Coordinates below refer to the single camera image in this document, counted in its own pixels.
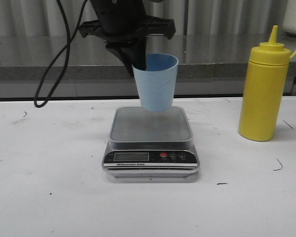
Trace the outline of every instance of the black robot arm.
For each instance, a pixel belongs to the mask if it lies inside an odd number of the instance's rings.
[[[82,37],[102,38],[106,49],[119,58],[133,76],[134,67],[146,69],[147,36],[165,36],[175,33],[174,21],[146,15],[142,0],[90,0],[98,20],[81,24]]]

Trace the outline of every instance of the scale button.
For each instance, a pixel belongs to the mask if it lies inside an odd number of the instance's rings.
[[[165,158],[165,157],[168,157],[168,154],[165,153],[165,152],[161,152],[161,153],[160,153],[160,156],[163,157],[163,158]]]
[[[177,154],[174,153],[174,152],[170,152],[170,153],[169,153],[169,157],[171,157],[171,158],[175,158],[175,157],[177,157]]]
[[[180,158],[185,158],[186,157],[186,154],[181,152],[181,153],[179,153],[179,157]]]

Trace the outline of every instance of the white curtain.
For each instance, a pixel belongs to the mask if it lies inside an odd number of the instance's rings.
[[[71,31],[83,0],[62,0]],[[175,20],[176,35],[265,34],[283,24],[287,0],[144,0],[147,14]],[[83,21],[95,20],[88,2]],[[0,0],[0,36],[63,36],[55,0]]]

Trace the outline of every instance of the plastic cup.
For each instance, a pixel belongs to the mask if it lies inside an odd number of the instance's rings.
[[[145,71],[133,66],[141,105],[151,112],[171,107],[177,80],[179,60],[170,54],[148,54]]]

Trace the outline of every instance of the white table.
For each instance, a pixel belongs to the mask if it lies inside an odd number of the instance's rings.
[[[114,182],[101,168],[114,112],[139,104],[0,102],[0,237],[296,237],[296,97],[269,142],[238,134],[241,98],[175,99],[197,178]]]

